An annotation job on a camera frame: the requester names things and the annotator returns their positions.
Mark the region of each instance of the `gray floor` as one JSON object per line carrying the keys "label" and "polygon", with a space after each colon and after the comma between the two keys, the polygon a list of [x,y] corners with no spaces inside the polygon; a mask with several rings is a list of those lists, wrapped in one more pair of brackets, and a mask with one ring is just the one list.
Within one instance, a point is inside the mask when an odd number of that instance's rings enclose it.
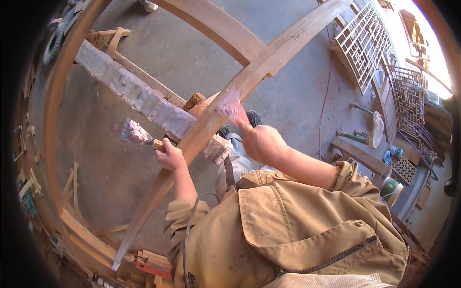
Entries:
{"label": "gray floor", "polygon": [[[317,6],[314,0],[212,2],[265,44]],[[363,7],[362,1],[357,4]],[[114,0],[92,29],[116,29],[118,26],[131,29],[132,33],[120,41],[117,51],[186,100],[195,92],[206,97],[213,95],[242,68],[200,32],[161,8],[146,13],[134,0]],[[328,29],[331,39],[332,23]],[[246,110],[256,110],[265,124],[277,128],[290,146],[313,157],[318,157],[319,120],[330,60],[331,78],[321,129],[322,152],[326,152],[338,126],[349,133],[354,129],[370,129],[371,118],[349,108],[349,103],[359,102],[371,107],[369,91],[362,96],[348,81],[342,64],[330,53],[325,29],[275,77],[266,79],[243,104]],[[43,72],[31,100],[36,111],[32,117],[38,129],[42,123],[44,89],[50,68]],[[130,117],[154,137],[161,138],[163,132],[77,64],[71,68],[61,101],[56,131],[60,189],[76,161],[80,164],[78,195],[83,217],[100,229],[129,223],[143,195],[155,189],[151,183],[159,166],[152,149],[120,140],[123,124]],[[41,137],[37,140],[41,149]],[[329,158],[331,154],[325,153],[325,156]],[[200,194],[214,192],[217,167],[213,163],[198,156],[189,170]],[[43,169],[38,173],[45,175]],[[163,233],[164,216],[172,198],[170,192],[161,201],[132,244],[133,250],[145,248],[166,255],[169,239]],[[212,197],[207,201],[215,206]],[[124,231],[120,231],[109,236],[119,241],[123,235]]]}

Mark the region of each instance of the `gray trousers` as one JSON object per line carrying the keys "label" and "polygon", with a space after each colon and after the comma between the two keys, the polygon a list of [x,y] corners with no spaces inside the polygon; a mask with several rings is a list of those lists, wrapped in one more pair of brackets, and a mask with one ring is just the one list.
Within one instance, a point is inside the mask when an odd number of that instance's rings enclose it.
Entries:
{"label": "gray trousers", "polygon": [[[232,169],[234,171],[234,180],[237,183],[240,180],[240,173],[248,171],[277,171],[277,169],[269,166],[262,165],[254,159],[251,159],[245,149],[243,148],[242,139],[238,134],[229,133],[226,135],[226,140],[229,141],[233,148],[229,153],[229,159],[232,163]],[[219,194],[227,189],[226,184],[226,170],[224,168],[224,163],[218,168],[218,177],[216,178],[216,193]]]}

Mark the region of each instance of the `paint can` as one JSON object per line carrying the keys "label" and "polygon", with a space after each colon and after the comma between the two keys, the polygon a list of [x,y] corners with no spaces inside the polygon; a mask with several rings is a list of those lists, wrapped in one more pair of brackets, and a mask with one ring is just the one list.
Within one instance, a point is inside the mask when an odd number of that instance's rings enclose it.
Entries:
{"label": "paint can", "polygon": [[392,145],[390,147],[390,153],[392,156],[396,157],[397,159],[400,159],[403,156],[403,149]]}
{"label": "paint can", "polygon": [[402,190],[403,185],[388,176],[381,186],[379,195],[381,195],[389,206],[393,206],[396,203],[397,198],[399,198]]}

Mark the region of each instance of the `hand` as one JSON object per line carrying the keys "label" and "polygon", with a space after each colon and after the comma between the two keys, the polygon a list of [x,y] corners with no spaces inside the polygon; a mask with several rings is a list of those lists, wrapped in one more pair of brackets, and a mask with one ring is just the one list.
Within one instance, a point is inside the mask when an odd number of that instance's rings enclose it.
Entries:
{"label": "hand", "polygon": [[277,129],[267,125],[253,128],[242,120],[238,121],[238,126],[243,132],[243,147],[248,156],[259,163],[277,168],[290,148]]}
{"label": "hand", "polygon": [[168,138],[163,138],[163,147],[165,147],[166,152],[155,150],[155,156],[160,166],[171,171],[183,166],[187,167],[184,156],[174,148]]}

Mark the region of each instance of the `zipper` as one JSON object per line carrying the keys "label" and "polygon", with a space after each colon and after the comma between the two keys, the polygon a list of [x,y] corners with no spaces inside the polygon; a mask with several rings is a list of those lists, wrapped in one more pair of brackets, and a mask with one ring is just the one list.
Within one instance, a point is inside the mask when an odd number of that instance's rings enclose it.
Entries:
{"label": "zipper", "polygon": [[274,266],[274,276],[275,278],[279,278],[281,275],[283,274],[286,274],[286,273],[300,273],[300,274],[309,274],[309,273],[312,273],[312,272],[315,272],[315,271],[318,271],[320,269],[323,269],[327,266],[330,266],[331,264],[351,255],[352,253],[354,252],[357,252],[359,251],[360,249],[362,249],[363,247],[365,247],[366,245],[370,244],[370,243],[373,243],[374,241],[376,241],[378,239],[378,236],[376,235],[373,235],[367,239],[365,239],[364,241],[360,242],[359,244],[357,245],[354,245],[352,246],[351,248],[347,249],[347,250],[344,250],[342,251],[341,253],[339,253],[338,255],[334,256],[333,258],[323,262],[323,263],[320,263],[319,265],[317,266],[314,266],[314,267],[310,267],[310,268],[307,268],[307,269],[303,269],[303,270],[293,270],[293,271],[287,271],[287,270],[284,270],[278,266]]}

